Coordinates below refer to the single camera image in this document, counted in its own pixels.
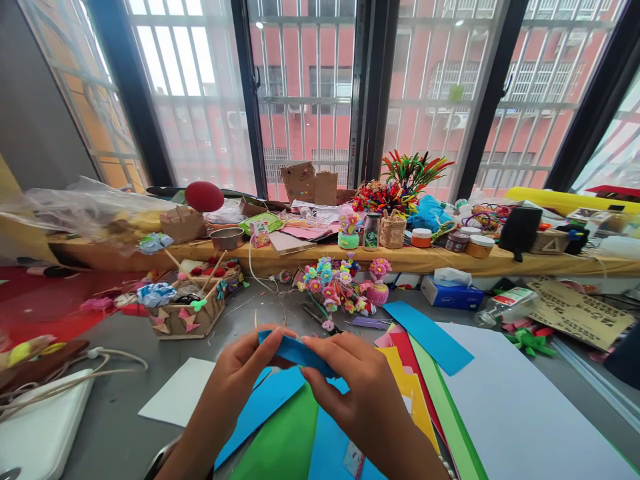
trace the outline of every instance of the small bowl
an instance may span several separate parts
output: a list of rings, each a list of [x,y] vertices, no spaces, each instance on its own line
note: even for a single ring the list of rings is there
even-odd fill
[[[209,234],[209,238],[216,250],[235,250],[244,244],[245,231],[239,227],[220,229]]]

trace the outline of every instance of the brown leather item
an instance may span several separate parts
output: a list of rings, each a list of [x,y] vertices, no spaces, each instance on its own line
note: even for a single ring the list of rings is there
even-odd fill
[[[11,391],[26,383],[40,383],[66,362],[76,358],[89,346],[88,340],[71,340],[60,350],[42,355],[38,360],[16,365],[0,373],[0,393]]]

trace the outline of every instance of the red balloon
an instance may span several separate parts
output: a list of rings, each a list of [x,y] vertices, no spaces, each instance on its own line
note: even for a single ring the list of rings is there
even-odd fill
[[[206,181],[191,183],[185,189],[188,206],[199,212],[216,211],[225,202],[225,196],[218,187]]]

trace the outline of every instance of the water bottle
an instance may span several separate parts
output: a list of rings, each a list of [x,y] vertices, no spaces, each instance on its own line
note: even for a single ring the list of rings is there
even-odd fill
[[[513,323],[526,317],[533,310],[538,295],[533,290],[516,287],[488,300],[485,309],[473,316],[482,328],[492,328],[498,322]]]

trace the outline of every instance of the yellow foam tube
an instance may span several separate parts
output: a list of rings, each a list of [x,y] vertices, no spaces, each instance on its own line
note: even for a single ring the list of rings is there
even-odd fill
[[[557,210],[564,216],[582,207],[606,210],[610,205],[624,205],[626,213],[640,213],[640,203],[598,197],[586,197],[584,195],[576,195],[574,193],[554,192],[526,187],[512,188],[507,192],[505,198],[518,201],[529,200],[541,207]]]

